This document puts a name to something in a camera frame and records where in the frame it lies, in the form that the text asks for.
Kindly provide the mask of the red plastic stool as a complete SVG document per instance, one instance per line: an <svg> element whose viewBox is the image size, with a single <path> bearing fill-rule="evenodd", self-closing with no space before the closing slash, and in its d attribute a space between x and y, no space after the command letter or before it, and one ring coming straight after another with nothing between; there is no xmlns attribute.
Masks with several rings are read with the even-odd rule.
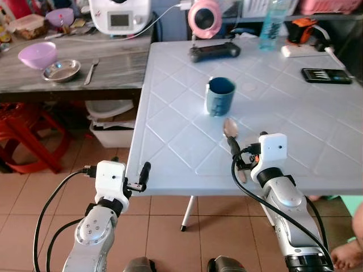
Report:
<svg viewBox="0 0 363 272"><path fill-rule="evenodd" d="M55 150L48 150L40 140L39 130L56 129L62 134L60 144ZM62 156L67 152L72 135L43 109L38 103L0 102L0 160L11 170L27 174L49 169L53 173L62 171ZM12 156L16 148L23 145L37 161L21 165Z"/></svg>

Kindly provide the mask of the robot leg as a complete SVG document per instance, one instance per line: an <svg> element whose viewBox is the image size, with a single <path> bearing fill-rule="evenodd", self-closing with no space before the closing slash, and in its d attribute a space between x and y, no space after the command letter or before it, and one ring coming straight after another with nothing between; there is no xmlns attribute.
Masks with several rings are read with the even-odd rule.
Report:
<svg viewBox="0 0 363 272"><path fill-rule="evenodd" d="M208 261L207 272L247 272L247 269L232 257L218 256Z"/></svg>
<svg viewBox="0 0 363 272"><path fill-rule="evenodd" d="M135 257L125 265L123 272L157 272L155 262L147 257Z"/></svg>

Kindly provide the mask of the round steel dish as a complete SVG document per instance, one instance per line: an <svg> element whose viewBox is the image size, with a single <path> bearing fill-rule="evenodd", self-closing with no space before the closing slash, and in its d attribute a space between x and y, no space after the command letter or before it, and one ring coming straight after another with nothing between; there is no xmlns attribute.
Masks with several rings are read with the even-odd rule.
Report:
<svg viewBox="0 0 363 272"><path fill-rule="evenodd" d="M81 63L74 59L63 59L47 66L42 73L44 80L53 83L65 83L73 80L81 70Z"/></svg>

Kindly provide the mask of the black smartphone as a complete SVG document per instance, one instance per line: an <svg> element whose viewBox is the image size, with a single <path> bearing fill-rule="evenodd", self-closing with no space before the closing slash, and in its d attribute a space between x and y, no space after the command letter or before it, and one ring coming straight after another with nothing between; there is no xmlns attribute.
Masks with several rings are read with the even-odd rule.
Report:
<svg viewBox="0 0 363 272"><path fill-rule="evenodd" d="M353 79L344 71L336 69L301 69L303 79L308 83L352 84Z"/></svg>

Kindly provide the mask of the white plastic table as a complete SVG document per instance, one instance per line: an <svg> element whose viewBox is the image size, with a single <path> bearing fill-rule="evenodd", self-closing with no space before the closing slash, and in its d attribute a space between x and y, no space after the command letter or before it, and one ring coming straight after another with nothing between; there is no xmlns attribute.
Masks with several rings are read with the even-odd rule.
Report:
<svg viewBox="0 0 363 272"><path fill-rule="evenodd" d="M193 63L191 41L153 43L130 145L126 176L134 183L152 165L145 196L178 196L164 213L184 214L195 195L194 215L252 215L264 212L234 184L223 117L205 110L212 77L235 85L228 117L238 124L239 145L261 132L288 138L282 170L309 195L362 195L362 89L357 84L312 84L303 68L337 69L329 56L286 58L261 51L255 38L238 38L236 58Z"/></svg>

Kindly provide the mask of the pink round appliance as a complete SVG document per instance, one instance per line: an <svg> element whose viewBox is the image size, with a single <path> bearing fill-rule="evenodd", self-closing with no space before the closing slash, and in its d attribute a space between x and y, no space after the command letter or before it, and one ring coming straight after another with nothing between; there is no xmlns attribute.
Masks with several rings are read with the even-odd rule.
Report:
<svg viewBox="0 0 363 272"><path fill-rule="evenodd" d="M212 39L221 29L220 3L217 0L193 0L187 21L195 38Z"/></svg>

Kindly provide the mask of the large purple plastic bowl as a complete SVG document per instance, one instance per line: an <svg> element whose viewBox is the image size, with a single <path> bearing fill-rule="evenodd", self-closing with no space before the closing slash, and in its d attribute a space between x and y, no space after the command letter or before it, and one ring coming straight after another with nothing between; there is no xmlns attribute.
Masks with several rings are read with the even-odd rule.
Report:
<svg viewBox="0 0 363 272"><path fill-rule="evenodd" d="M42 42L29 45L18 53L18 59L31 69L45 69L52 63L57 62L56 44Z"/></svg>

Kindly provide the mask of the clear plastic food container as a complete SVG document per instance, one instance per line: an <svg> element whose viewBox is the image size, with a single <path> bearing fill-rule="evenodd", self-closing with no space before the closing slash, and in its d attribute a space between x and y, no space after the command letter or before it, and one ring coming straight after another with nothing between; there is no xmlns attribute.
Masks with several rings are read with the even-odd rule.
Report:
<svg viewBox="0 0 363 272"><path fill-rule="evenodd" d="M33 40L47 34L46 18L40 15L27 15L12 21L8 29L11 33L26 40Z"/></svg>

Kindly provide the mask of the right robot leg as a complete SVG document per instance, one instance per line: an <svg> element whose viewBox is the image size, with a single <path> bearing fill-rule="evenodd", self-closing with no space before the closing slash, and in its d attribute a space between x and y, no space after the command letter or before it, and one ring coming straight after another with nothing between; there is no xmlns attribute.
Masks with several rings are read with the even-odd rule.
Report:
<svg viewBox="0 0 363 272"><path fill-rule="evenodd" d="M207 272L247 272L247 269L232 257L218 256L208 261Z"/></svg>

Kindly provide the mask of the bare foot of person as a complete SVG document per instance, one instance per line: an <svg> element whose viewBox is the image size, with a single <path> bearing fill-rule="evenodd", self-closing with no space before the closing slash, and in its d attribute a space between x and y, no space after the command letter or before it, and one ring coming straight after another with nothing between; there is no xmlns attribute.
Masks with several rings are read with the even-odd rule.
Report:
<svg viewBox="0 0 363 272"><path fill-rule="evenodd" d="M363 196L340 196L352 215L352 229L355 236L346 244L335 247L330 252L336 272L357 269L363 264Z"/></svg>

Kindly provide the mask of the metal spoon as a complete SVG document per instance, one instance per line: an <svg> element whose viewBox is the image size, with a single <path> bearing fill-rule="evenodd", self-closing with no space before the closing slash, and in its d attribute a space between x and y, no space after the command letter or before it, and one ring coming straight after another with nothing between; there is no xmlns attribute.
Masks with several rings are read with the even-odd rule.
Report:
<svg viewBox="0 0 363 272"><path fill-rule="evenodd" d="M227 117L225 119L225 122L223 122L223 134L226 137L226 142L227 142L227 137L238 136L238 125L236 124L236 122L234 122L233 119L231 119L231 117ZM247 183L244 173L242 174L242 177L239 178L239 171L235 169L234 160L233 160L233 176L234 178L237 179L237 181L241 181L243 184Z"/></svg>

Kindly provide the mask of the white plastic basket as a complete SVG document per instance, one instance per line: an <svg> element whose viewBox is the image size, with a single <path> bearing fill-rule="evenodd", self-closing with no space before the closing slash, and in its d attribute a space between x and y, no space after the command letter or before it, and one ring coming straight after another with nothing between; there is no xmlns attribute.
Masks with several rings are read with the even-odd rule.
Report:
<svg viewBox="0 0 363 272"><path fill-rule="evenodd" d="M273 0L243 0L243 18L262 18L269 11L269 4ZM293 15L299 0L283 0L288 3L286 16Z"/></svg>

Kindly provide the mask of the left robot leg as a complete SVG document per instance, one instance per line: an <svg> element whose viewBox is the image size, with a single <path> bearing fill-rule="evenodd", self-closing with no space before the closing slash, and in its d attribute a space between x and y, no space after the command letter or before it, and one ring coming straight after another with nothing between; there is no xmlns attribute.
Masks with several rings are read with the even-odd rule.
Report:
<svg viewBox="0 0 363 272"><path fill-rule="evenodd" d="M147 257L135 257L125 265L123 272L157 272L155 262Z"/></svg>

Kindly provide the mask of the grey wooden table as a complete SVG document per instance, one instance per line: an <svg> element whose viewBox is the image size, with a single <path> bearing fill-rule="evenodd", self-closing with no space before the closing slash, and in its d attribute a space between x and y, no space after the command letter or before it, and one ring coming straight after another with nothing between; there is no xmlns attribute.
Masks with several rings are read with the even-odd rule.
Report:
<svg viewBox="0 0 363 272"><path fill-rule="evenodd" d="M71 59L81 63L79 74L67 83L46 81L42 70L31 69L18 59L22 49L44 39L13 46L0 54L0 102L137 100L154 40L152 29L125 41L114 40L102 33L52 39L59 60ZM84 86L86 75L96 58L100 61L91 83Z"/></svg>

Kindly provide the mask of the small purple bowl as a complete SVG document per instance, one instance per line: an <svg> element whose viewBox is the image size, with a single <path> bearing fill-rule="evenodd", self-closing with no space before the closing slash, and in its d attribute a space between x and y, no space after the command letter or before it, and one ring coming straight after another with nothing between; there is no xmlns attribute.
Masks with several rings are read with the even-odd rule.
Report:
<svg viewBox="0 0 363 272"><path fill-rule="evenodd" d="M75 21L75 13L72 8L57 8L46 14L45 18L54 28L69 27Z"/></svg>

